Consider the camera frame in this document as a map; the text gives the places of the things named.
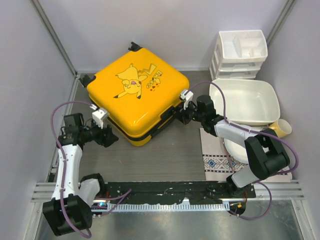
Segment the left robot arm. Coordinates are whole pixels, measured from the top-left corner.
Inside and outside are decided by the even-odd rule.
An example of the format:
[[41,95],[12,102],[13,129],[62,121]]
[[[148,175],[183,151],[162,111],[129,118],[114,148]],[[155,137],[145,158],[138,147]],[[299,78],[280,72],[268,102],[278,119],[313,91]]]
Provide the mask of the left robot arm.
[[58,136],[58,173],[51,200],[43,204],[42,212],[55,236],[92,226],[91,206],[94,199],[102,199],[107,192],[99,173],[79,180],[79,167],[86,143],[96,142],[105,148],[118,137],[110,125],[104,126],[108,112],[100,108],[92,113],[91,124],[85,125],[81,113],[64,116],[64,126]]

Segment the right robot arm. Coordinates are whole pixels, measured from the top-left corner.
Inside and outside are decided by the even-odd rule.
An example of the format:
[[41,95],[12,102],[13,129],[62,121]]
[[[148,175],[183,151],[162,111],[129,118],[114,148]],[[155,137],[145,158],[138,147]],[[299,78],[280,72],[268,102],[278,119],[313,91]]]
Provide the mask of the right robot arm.
[[201,95],[196,102],[192,97],[193,93],[187,90],[180,94],[181,103],[176,111],[180,122],[199,122],[206,133],[245,148],[248,165],[226,179],[225,190],[230,197],[238,197],[246,186],[265,180],[290,164],[284,143],[273,129],[257,131],[247,125],[236,124],[217,114],[210,96]]

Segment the yellow Pikachu suitcase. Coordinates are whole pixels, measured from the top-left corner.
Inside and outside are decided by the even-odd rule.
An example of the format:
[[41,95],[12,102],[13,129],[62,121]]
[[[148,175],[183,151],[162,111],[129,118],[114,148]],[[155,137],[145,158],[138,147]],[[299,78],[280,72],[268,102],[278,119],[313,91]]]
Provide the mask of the yellow Pikachu suitcase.
[[186,76],[132,42],[128,52],[90,77],[80,78],[90,100],[134,146],[149,142],[174,120]]

